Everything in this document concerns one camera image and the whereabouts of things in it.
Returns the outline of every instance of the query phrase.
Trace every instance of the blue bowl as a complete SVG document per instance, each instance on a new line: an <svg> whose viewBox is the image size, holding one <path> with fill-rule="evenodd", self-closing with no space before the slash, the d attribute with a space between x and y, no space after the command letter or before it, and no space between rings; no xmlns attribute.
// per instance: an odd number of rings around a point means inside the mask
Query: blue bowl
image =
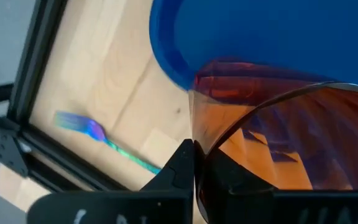
<svg viewBox="0 0 358 224"><path fill-rule="evenodd" d="M186 90L217 58L358 84L356 0L154 0L150 41L164 72Z"/></svg>

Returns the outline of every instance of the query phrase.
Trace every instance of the black metal frame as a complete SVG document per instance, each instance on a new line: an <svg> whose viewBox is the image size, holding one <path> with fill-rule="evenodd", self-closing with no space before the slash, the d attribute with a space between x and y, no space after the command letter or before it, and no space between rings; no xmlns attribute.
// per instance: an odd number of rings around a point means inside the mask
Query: black metal frame
<svg viewBox="0 0 358 224"><path fill-rule="evenodd" d="M38 0L34 6L24 51L14 84L0 86L0 101L9 100L6 118L0 118L0 162L51 192L79 190L79 186L44 165L40 154L93 190L127 190L29 123L45 66L67 0ZM25 146L32 153L25 152Z"/></svg>

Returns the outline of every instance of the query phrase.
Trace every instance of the iridescent fork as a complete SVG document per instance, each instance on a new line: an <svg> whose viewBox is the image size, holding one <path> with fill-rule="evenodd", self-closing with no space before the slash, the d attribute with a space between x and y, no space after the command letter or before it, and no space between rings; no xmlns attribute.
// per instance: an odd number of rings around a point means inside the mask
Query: iridescent fork
<svg viewBox="0 0 358 224"><path fill-rule="evenodd" d="M125 151L124 149L114 144L106 137L103 127L91 118L87 118L86 116L81 116L73 113L58 111L55 113L55 117L53 121L55 125L61 128L78 131L89 135L91 138L93 138L96 141L101 141L106 143L108 146L116 150L121 155L136 162L138 165L151 171L154 174L158 174L158 172L160 172L161 170L161 168L158 168L152 164L149 164L148 162L139 159L138 157L132 155L131 153Z"/></svg>

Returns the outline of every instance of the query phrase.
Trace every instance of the wooden floor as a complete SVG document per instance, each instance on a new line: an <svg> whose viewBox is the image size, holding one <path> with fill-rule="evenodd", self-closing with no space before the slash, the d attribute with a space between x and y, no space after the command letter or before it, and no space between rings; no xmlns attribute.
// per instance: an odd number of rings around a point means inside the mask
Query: wooden floor
<svg viewBox="0 0 358 224"><path fill-rule="evenodd" d="M56 111L101 123L124 149L163 166L190 138L189 101L159 67L149 40L152 0L70 0L30 123L132 190L154 175L106 145L52 123ZM0 195L27 210L48 192L0 166ZM203 222L199 213L195 223Z"/></svg>

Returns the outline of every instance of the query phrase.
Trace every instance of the blue plastic container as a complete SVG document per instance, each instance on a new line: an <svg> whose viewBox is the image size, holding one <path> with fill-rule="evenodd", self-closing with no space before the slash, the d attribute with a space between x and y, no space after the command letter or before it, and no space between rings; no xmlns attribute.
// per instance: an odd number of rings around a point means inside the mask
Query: blue plastic container
<svg viewBox="0 0 358 224"><path fill-rule="evenodd" d="M154 0L150 41L186 90L216 58L358 84L356 0Z"/></svg>

